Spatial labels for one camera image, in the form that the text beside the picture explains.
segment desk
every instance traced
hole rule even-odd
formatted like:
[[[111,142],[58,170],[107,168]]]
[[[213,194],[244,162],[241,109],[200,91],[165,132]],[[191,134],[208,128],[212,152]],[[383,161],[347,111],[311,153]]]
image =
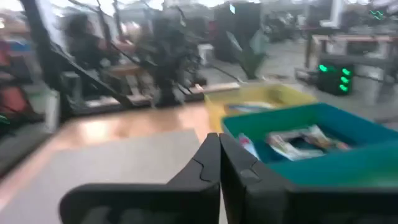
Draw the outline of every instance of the desk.
[[[138,94],[143,93],[146,85],[142,81],[141,76],[146,74],[146,71],[138,65],[135,64],[127,64],[127,65],[117,65],[113,66],[109,69],[110,74],[112,76],[120,79],[121,82],[124,82],[122,94],[129,95],[132,85],[130,85],[129,77],[134,77],[136,81],[136,87],[138,88]]]
[[[211,132],[203,103],[72,120],[1,182],[0,210],[58,151],[77,150],[82,146],[183,129],[194,129],[201,142]]]
[[[310,68],[310,54],[312,51],[313,41],[316,40],[321,43],[321,53],[326,53],[326,42],[333,40],[345,40],[348,42],[387,42],[393,44],[398,40],[396,35],[358,35],[358,34],[339,34],[339,35],[312,35],[307,42],[305,52],[305,68]],[[393,54],[393,47],[388,48],[386,58],[390,58]]]

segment box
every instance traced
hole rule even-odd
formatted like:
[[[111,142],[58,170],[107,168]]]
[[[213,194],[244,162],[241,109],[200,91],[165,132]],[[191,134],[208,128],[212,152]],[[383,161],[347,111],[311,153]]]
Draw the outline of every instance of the box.
[[[398,141],[398,132],[324,103],[227,117],[223,120],[223,129],[234,138],[243,133],[254,142],[262,162],[276,164],[291,161],[275,156],[271,147],[264,143],[268,133],[301,129],[314,124],[327,136],[347,143],[353,151]]]
[[[398,142],[382,142],[269,168],[294,184],[309,187],[398,187],[397,149]]]
[[[283,84],[249,84],[237,90],[209,93],[205,95],[205,104],[209,112],[211,128],[217,132],[223,131],[221,120],[225,116],[232,115],[225,110],[226,105],[255,101],[268,103],[276,108],[283,108],[292,105],[310,104],[317,100],[311,95]]]

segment gray floor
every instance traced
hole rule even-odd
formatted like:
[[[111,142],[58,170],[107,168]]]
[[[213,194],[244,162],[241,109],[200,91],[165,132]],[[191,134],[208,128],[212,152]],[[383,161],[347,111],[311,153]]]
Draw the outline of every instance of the gray floor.
[[[199,146],[194,130],[188,130],[59,152],[1,211],[0,223],[59,224],[60,199],[82,184],[164,184]],[[222,206],[220,223],[225,220]]]
[[[302,42],[286,42],[283,44],[269,45],[267,50],[269,57],[265,59],[262,67],[258,71],[258,75],[267,76],[270,74],[278,74],[292,77],[295,67],[303,67],[304,47],[304,43]],[[230,64],[216,60],[212,63],[236,78],[243,81],[247,80],[242,68],[238,64]],[[208,79],[210,85],[234,82],[233,78],[212,68],[205,68],[201,73]]]

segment green light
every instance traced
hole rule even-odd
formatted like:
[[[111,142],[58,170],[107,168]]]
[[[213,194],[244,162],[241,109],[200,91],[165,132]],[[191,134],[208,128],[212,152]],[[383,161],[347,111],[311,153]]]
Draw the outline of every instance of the green light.
[[[10,124],[10,121],[5,116],[0,115],[0,123]]]
[[[326,66],[324,66],[324,65],[319,65],[319,69],[321,71],[323,71],[323,72],[327,72],[328,71],[328,68]]]
[[[347,68],[343,68],[344,75],[351,75],[351,72]]]
[[[348,83],[349,83],[349,79],[347,79],[346,77],[341,77],[340,79],[341,79],[341,81],[342,81],[343,83],[345,83],[345,84],[348,84]]]
[[[340,87],[340,90],[348,91],[348,88],[346,86],[344,86],[343,84],[341,84],[339,87]]]

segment black equipment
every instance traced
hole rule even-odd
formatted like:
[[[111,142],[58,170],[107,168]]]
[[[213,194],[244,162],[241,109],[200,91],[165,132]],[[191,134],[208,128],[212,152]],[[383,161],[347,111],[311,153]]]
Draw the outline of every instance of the black equipment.
[[[352,91],[354,75],[354,64],[320,60],[316,86],[319,90],[333,95],[349,95]]]
[[[81,7],[85,7],[90,9],[91,11],[98,12],[99,9],[90,7],[74,0],[71,0],[72,3],[79,4]],[[97,78],[95,75],[91,75],[84,68],[78,66],[69,56],[65,55],[59,47],[52,43],[51,38],[49,37],[48,30],[44,26],[42,21],[41,13],[38,7],[38,4],[35,0],[21,0],[21,3],[25,9],[25,15],[28,18],[27,22],[30,26],[30,34],[32,37],[32,41],[36,46],[37,58],[39,60],[39,64],[42,67],[43,78],[45,83],[53,90],[56,90],[60,94],[60,122],[64,122],[72,117],[76,116],[87,116],[93,114],[104,114],[104,113],[113,113],[118,111],[131,110],[136,108],[148,108],[152,103],[152,99],[159,99],[162,97],[153,97],[150,98],[141,98],[130,100],[126,95],[120,94],[115,91],[114,88],[111,88],[107,84],[105,84],[102,80]],[[117,0],[114,1],[114,6],[117,7]],[[132,55],[128,55],[118,49],[112,42],[111,48],[117,52],[117,54],[121,54],[126,56],[130,61],[144,67],[144,69],[151,74],[155,74],[156,66],[151,58],[148,60],[136,60]],[[157,50],[156,47],[151,45],[145,46],[140,45],[139,51],[145,51],[146,54],[155,54]],[[88,102],[82,104],[74,104],[68,99],[68,93],[70,92],[68,88],[65,86],[65,82],[62,80],[62,72],[63,71],[73,71],[75,72],[83,82],[88,82],[91,85],[94,85],[95,88],[105,96],[110,96],[114,98],[119,104],[115,104],[112,99],[110,101],[97,101],[94,104],[86,104]],[[157,86],[171,86],[170,83],[175,83],[175,80],[170,81],[169,78],[164,78],[167,80],[167,85],[164,83],[156,83]],[[204,99],[203,91],[196,91],[192,93],[188,88],[181,89],[183,94],[185,95],[185,102],[189,101],[201,101]]]
[[[321,27],[320,21],[332,20],[332,6],[334,0],[312,1],[306,10],[306,23],[308,27]]]
[[[192,17],[187,19],[187,29],[195,36],[203,38],[206,42],[208,31],[206,19],[203,17]]]
[[[270,42],[280,42],[294,39],[296,21],[288,12],[278,12],[265,15],[263,18],[264,34]]]
[[[375,52],[378,47],[378,42],[348,42],[346,52],[348,55],[366,55]]]
[[[260,28],[259,4],[251,2],[224,3],[216,7],[216,34],[213,41],[215,57],[225,62],[236,62],[227,32],[232,33],[239,45],[247,46]]]
[[[70,1],[74,4],[82,5],[74,0]],[[148,5],[147,7],[148,23],[146,25],[148,27],[143,27],[143,29],[149,32],[146,32],[141,41],[136,44],[136,55],[139,60],[135,60],[111,43],[109,25],[104,19],[100,5],[98,9],[92,9],[87,6],[87,8],[97,12],[99,15],[107,48],[111,49],[109,52],[116,51],[118,54],[123,54],[131,62],[140,65],[151,74],[155,81],[155,86],[160,90],[158,96],[155,97],[155,105],[177,105],[181,103],[181,99],[176,99],[174,95],[174,83],[181,83],[185,88],[189,88],[189,86],[184,84],[184,69],[182,65],[186,60],[196,64],[199,62],[197,49],[192,50],[197,46],[193,46],[187,40],[185,35],[185,15],[181,9],[170,7],[166,8],[165,11],[156,11]],[[193,83],[206,84],[206,80],[199,77],[197,70],[198,67],[193,67],[189,70],[192,71]]]
[[[217,224],[220,212],[221,144],[211,133],[172,180],[160,184],[88,184],[60,203],[63,224]],[[107,207],[105,214],[96,212]]]

